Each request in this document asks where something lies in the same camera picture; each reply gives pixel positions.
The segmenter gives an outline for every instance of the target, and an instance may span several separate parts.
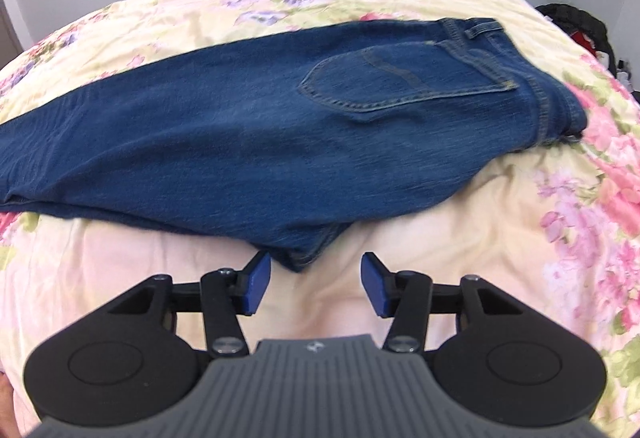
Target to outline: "screw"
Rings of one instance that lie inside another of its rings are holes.
[[[396,353],[413,353],[420,348],[420,342],[409,335],[398,335],[389,341],[388,348]]]
[[[212,351],[219,355],[233,355],[244,348],[244,342],[237,337],[218,337],[211,345]]]

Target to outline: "stitching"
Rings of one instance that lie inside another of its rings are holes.
[[[479,35],[487,32],[493,31],[503,31],[504,28],[497,21],[489,21],[481,24],[476,24],[475,26],[465,30],[465,34],[469,39],[475,39]]]
[[[569,90],[564,84],[562,84],[562,82],[559,82],[557,79],[553,79],[553,82],[554,82],[554,86],[558,89],[560,100],[562,100],[562,103],[567,107],[569,111],[570,124],[567,131],[571,131],[574,129],[574,125],[579,122],[580,117],[582,116],[582,118],[584,118],[584,115],[585,115],[584,110],[581,107],[579,109],[575,107],[577,98],[571,92],[571,90]]]
[[[447,31],[447,33],[449,34],[449,36],[458,44],[464,46],[465,45],[465,38],[462,35],[462,29],[460,29],[458,27],[458,24],[456,22],[455,19],[452,19],[450,17],[446,17],[443,20],[441,20],[441,23],[444,27],[444,29]]]
[[[450,19],[443,20],[443,24],[446,25],[446,28],[452,28],[450,25],[451,22],[454,21]],[[457,30],[452,31],[452,36],[460,38],[460,32]],[[357,50],[355,52],[348,52],[347,54],[334,55],[320,61],[311,69],[311,71],[305,76],[302,82],[300,82],[300,84],[298,85],[298,91],[316,102],[335,108],[337,110],[366,113],[370,111],[383,110],[394,106],[402,106],[414,102],[431,100],[434,98],[465,97],[469,95],[506,92],[517,89],[517,82],[515,82],[513,78],[511,78],[511,76],[504,72],[504,68],[501,67],[501,64],[498,62],[498,60],[489,52],[479,49],[465,50],[465,46],[463,44],[456,44],[455,41],[451,39],[436,43],[436,46],[442,47],[449,53],[449,55],[451,55],[454,59],[457,59],[459,62],[466,63],[468,66],[476,69],[485,77],[492,80],[494,84],[482,87],[475,86],[473,88],[462,88],[453,91],[449,90],[445,92],[434,91],[426,87],[424,83],[412,72],[403,70],[402,68],[397,68],[391,64],[384,62],[384,60],[372,53],[372,47],[369,47],[363,50]],[[416,93],[409,96],[405,95],[398,98],[379,100],[377,102],[352,102],[350,100],[332,98],[316,90],[316,82],[318,81],[319,74],[321,73],[321,70],[323,68],[325,68],[333,60],[336,60],[338,58],[345,56],[353,57],[357,55],[360,55],[366,63],[369,63],[374,68],[380,69],[382,71],[387,71],[399,76],[400,78],[403,78],[409,85],[414,87]]]
[[[412,88],[427,88],[427,86],[422,82],[416,75],[411,73],[409,70],[403,70],[402,68],[397,68],[387,62],[384,62],[380,57],[377,57],[374,53],[372,53],[372,48],[365,48],[362,50],[362,58],[369,63],[374,68],[378,68],[382,71],[393,73],[400,78],[403,78],[407,84],[409,84]]]
[[[503,54],[505,57],[509,57],[509,58],[513,57],[512,54],[507,52],[507,50],[505,50],[500,45],[500,43],[498,43],[498,41],[494,39],[494,36],[492,34],[488,34],[486,38],[489,40],[492,46],[494,46],[494,48],[497,49],[498,52]],[[529,83],[533,91],[533,94],[536,97],[536,100],[538,101],[538,107],[540,108],[540,116],[538,118],[538,133],[536,135],[536,141],[534,145],[540,145],[545,141],[546,134],[548,132],[549,99],[546,96],[546,93],[544,92],[544,90],[540,88],[540,86],[538,86],[538,83],[535,81],[535,79],[533,79],[523,71],[520,71],[514,68],[511,68],[511,71],[513,71],[517,75],[520,75]]]

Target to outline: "red object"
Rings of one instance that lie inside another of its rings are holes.
[[[596,48],[593,44],[593,41],[585,36],[585,34],[583,34],[580,30],[578,30],[574,34],[571,34],[569,37],[571,37],[571,39],[577,42],[580,46],[586,48],[589,52],[591,52],[591,55],[593,55],[594,57],[596,56]]]

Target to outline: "back pocket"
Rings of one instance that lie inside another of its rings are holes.
[[[364,113],[517,87],[489,52],[446,40],[372,46],[335,55],[314,66],[298,89],[325,106]]]

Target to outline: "belt loop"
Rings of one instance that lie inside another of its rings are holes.
[[[495,31],[504,31],[504,28],[495,19],[486,19],[482,20],[482,22],[478,21],[475,26],[465,30],[465,34],[469,39],[473,39],[483,33]]]

